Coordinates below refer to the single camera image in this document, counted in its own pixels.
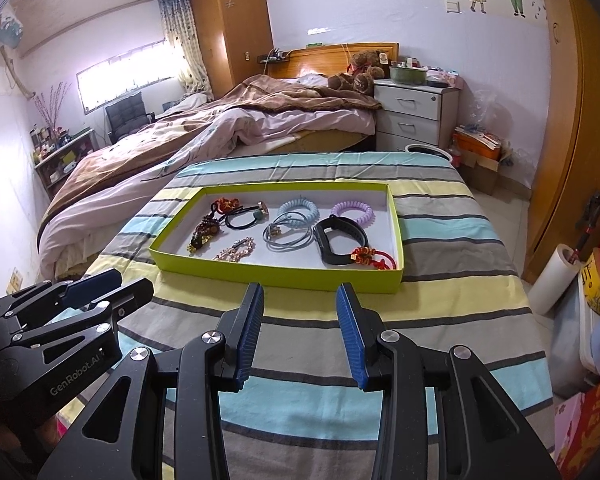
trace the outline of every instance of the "wooden headboard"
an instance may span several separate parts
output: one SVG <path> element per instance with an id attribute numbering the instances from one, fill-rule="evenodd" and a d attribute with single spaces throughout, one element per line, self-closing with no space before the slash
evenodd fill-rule
<path id="1" fill-rule="evenodd" d="M 300 77 L 309 73 L 331 76 L 346 72 L 349 57 L 362 50 L 381 50 L 392 61 L 398 58 L 397 43 L 343 43 L 314 46 L 291 51 L 289 61 L 268 64 L 267 75 L 276 79 Z"/>

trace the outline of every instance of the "patterned curtain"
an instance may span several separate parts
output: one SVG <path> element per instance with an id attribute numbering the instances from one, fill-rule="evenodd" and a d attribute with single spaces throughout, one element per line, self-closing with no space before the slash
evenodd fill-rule
<path id="1" fill-rule="evenodd" d="M 182 57 L 178 79 L 189 92 L 212 96 L 189 0 L 158 0 L 164 36 Z"/>

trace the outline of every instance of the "brown blanket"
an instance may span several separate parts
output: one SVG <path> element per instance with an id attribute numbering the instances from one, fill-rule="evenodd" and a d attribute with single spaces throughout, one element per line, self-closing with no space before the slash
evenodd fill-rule
<path id="1" fill-rule="evenodd" d="M 381 108 L 372 97 L 354 91 L 333 90 L 326 86 L 306 87 L 266 75 L 245 79 L 222 99 L 193 110 L 179 112 L 149 124 L 113 146 L 99 150 L 80 161 L 52 200 L 38 231 L 38 243 L 46 224 L 59 212 L 79 200 L 167 160 L 218 115 L 230 108 L 263 112 L 286 110 L 342 110 Z"/>

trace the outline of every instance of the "purple spiral hair tie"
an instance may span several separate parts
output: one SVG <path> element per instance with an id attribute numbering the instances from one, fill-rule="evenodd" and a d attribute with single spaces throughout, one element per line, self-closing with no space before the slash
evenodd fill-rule
<path id="1" fill-rule="evenodd" d="M 340 202 L 339 204 L 333 206 L 333 209 L 331 209 L 331 214 L 340 216 L 345 209 L 358 209 L 364 213 L 359 218 L 352 218 L 352 220 L 356 222 L 360 227 L 364 227 L 367 224 L 371 224 L 371 222 L 373 222 L 374 218 L 376 217 L 376 214 L 374 213 L 374 210 L 371 209 L 371 206 L 369 204 L 365 204 L 364 202 L 360 202 L 359 200 L 349 200 L 347 202 Z"/>

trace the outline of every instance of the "green pants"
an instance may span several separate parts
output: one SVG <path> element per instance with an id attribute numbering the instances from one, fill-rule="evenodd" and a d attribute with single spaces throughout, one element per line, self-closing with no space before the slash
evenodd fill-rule
<path id="1" fill-rule="evenodd" d="M 518 12 L 520 14 L 525 13 L 525 11 L 522 10 L 522 0 L 511 0 L 511 5 L 513 5 L 513 12 Z"/>

